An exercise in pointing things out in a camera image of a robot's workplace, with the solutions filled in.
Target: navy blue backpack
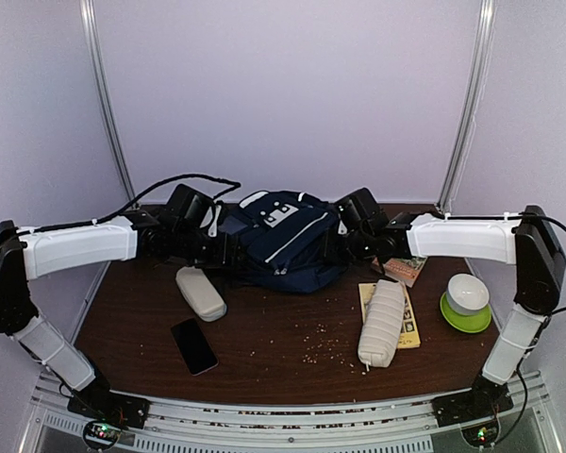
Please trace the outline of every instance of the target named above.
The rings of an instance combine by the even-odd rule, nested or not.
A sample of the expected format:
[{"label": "navy blue backpack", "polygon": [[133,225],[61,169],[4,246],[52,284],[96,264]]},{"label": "navy blue backpack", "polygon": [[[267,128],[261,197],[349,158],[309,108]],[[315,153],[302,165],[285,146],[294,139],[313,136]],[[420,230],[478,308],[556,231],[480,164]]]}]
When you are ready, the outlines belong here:
[{"label": "navy blue backpack", "polygon": [[257,192],[230,212],[221,230],[238,236],[245,260],[237,273],[251,283],[308,294],[336,280],[347,265],[325,263],[325,233],[340,218],[306,193]]}]

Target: wooden table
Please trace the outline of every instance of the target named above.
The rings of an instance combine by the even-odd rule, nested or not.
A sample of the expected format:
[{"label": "wooden table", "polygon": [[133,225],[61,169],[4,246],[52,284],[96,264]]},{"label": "wooden table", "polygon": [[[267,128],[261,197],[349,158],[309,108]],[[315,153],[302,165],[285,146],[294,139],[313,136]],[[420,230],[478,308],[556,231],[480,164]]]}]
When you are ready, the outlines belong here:
[{"label": "wooden table", "polygon": [[[391,206],[386,211],[423,207]],[[375,282],[368,265],[310,295],[254,287],[224,290],[228,314],[201,323],[220,364],[193,377],[170,327],[193,312],[175,285],[179,266],[142,259],[113,262],[76,346],[115,390],[220,403],[314,404],[370,401],[467,387],[498,332],[470,335],[442,318],[449,278],[463,260],[431,258],[409,290],[422,345],[397,351],[391,366],[365,373],[358,361],[358,284]]]}]

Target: vertical metal post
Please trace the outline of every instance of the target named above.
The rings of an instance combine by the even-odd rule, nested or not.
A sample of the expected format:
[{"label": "vertical metal post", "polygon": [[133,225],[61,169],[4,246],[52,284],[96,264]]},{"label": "vertical metal post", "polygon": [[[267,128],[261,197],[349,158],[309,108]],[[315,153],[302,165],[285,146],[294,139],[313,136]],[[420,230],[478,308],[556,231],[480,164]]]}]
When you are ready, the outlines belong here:
[{"label": "vertical metal post", "polygon": [[494,0],[482,0],[480,6],[480,20],[475,37],[474,57],[472,60],[472,71],[468,82],[463,112],[459,122],[453,156],[449,162],[449,168],[442,186],[438,208],[450,211],[455,198],[458,184],[461,178],[464,161],[470,144],[470,134],[474,122],[475,107],[482,92],[483,75],[485,73],[487,59],[491,50],[492,21],[495,12]]},{"label": "vertical metal post", "polygon": [[105,69],[103,67],[103,59],[101,57],[101,47],[98,40],[98,30],[94,19],[94,1],[80,0],[80,5],[82,9],[82,24],[84,25],[86,42],[91,52],[94,79],[99,94],[105,130],[107,131],[111,152],[115,158],[118,175],[124,185],[125,194],[128,200],[131,200],[134,198],[135,192],[132,187],[130,173],[128,172],[125,164],[124,152],[122,150],[122,144],[120,143],[120,137],[118,135],[115,118],[113,116],[113,107],[111,106],[111,101],[109,99],[107,78],[105,77]]}]

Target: phone screen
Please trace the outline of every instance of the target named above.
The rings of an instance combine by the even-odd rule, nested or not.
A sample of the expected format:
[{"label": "phone screen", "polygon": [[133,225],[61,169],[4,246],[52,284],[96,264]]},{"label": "phone screen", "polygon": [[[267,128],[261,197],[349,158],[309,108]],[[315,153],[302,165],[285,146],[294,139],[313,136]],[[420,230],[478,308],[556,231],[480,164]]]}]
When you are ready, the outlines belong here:
[{"label": "phone screen", "polygon": [[218,364],[218,359],[195,319],[183,321],[172,327],[171,331],[192,375],[199,375]]}]

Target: plate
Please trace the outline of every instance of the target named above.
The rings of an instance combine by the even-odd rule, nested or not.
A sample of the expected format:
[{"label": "plate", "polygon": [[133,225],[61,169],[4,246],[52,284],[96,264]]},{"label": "plate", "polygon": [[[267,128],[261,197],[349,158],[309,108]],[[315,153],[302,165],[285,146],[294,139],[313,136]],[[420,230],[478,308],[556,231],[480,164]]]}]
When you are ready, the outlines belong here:
[{"label": "plate", "polygon": [[441,297],[442,316],[451,326],[465,333],[480,333],[491,324],[491,306],[487,305],[478,314],[465,316],[451,310],[446,293]]}]

